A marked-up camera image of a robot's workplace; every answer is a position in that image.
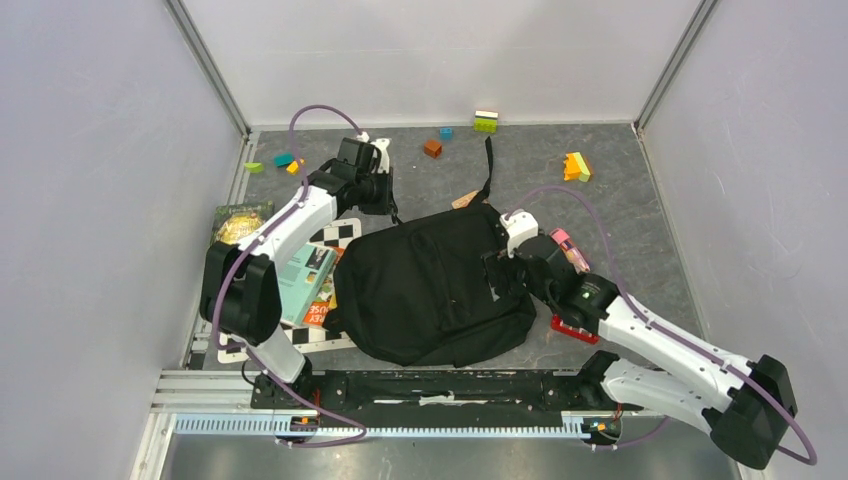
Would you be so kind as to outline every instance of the small cube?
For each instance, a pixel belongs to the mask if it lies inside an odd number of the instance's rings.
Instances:
[[[265,167],[262,166],[261,163],[257,163],[257,162],[245,163],[244,168],[246,168],[247,171],[250,172],[250,173],[262,173],[262,171],[265,170]]]
[[[439,155],[442,154],[442,144],[433,139],[427,140],[427,143],[424,144],[424,153],[433,158],[439,158]]]
[[[276,157],[274,157],[274,165],[276,165],[277,168],[290,165],[293,161],[294,155],[292,155],[291,153],[284,153],[282,155],[277,155]]]
[[[289,166],[286,167],[286,171],[291,173],[292,175],[296,174],[297,172],[300,171],[300,164],[301,163],[303,163],[303,159],[301,159],[299,162],[290,163]]]

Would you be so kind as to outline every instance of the pink marker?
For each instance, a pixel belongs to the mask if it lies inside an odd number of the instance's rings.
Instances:
[[[574,265],[577,273],[586,273],[589,271],[589,262],[583,257],[580,249],[571,242],[571,237],[568,236],[565,230],[557,228],[550,235],[557,245],[559,245],[559,248],[562,249],[563,253],[565,253],[565,258],[568,259],[569,263]]]

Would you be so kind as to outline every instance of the book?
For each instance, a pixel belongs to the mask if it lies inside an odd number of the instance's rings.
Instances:
[[[232,245],[259,229],[274,216],[274,202],[222,205],[215,209],[212,242]]]
[[[286,263],[277,268],[277,286],[283,304],[281,322],[299,327],[324,280],[333,267],[337,253],[330,247],[307,243]]]
[[[321,288],[318,289],[318,293],[315,295],[315,300],[312,302],[312,305],[309,306],[309,309],[306,311],[306,315],[303,317],[303,325],[306,326],[323,327],[327,313],[329,313],[331,309],[335,308],[333,300],[335,299],[336,287],[333,282],[333,273],[336,271],[336,265],[339,264],[339,260],[344,254],[344,249],[341,247],[330,248],[336,251],[336,259],[330,267],[327,278],[324,279],[324,283],[321,284]]]

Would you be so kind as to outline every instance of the orange block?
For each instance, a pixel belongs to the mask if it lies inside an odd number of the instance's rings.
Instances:
[[[432,139],[427,140],[427,143],[424,144],[424,153],[433,158],[439,158],[439,155],[442,154],[442,144]]]

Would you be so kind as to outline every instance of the gray speckled mat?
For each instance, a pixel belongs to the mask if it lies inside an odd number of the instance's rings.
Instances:
[[[437,159],[422,146],[438,138],[436,128],[373,129],[371,138],[388,137],[395,169],[394,192],[400,218],[412,220],[450,208],[454,199],[482,186],[486,178],[486,135],[471,127],[454,128]],[[297,133],[306,167],[311,171],[334,157],[339,142],[351,131],[313,130]],[[700,334],[683,271],[668,232],[645,159],[629,125],[538,125],[500,127],[492,136],[495,170],[490,201],[498,210],[513,206],[531,189],[562,185],[563,159],[579,151],[595,175],[588,183],[568,182],[583,192],[600,212],[609,229],[616,261],[632,294],[654,312],[682,328]],[[251,174],[245,201],[273,200],[283,206],[297,186],[297,178],[274,166],[274,157],[288,151],[284,132],[265,132],[259,138],[254,161],[265,171]],[[545,230],[562,227],[592,264],[593,271],[609,275],[600,234],[576,200],[549,193],[523,205]],[[359,216],[357,212],[344,215]],[[388,228],[385,217],[361,216],[363,234]],[[478,368],[579,368],[598,348],[632,361],[645,360],[617,345],[601,341],[590,346],[550,329],[550,311],[536,303],[538,318],[527,341]],[[358,349],[309,354],[313,366],[325,369],[389,369],[395,365],[375,360]],[[205,369],[235,369],[219,365],[207,355]]]

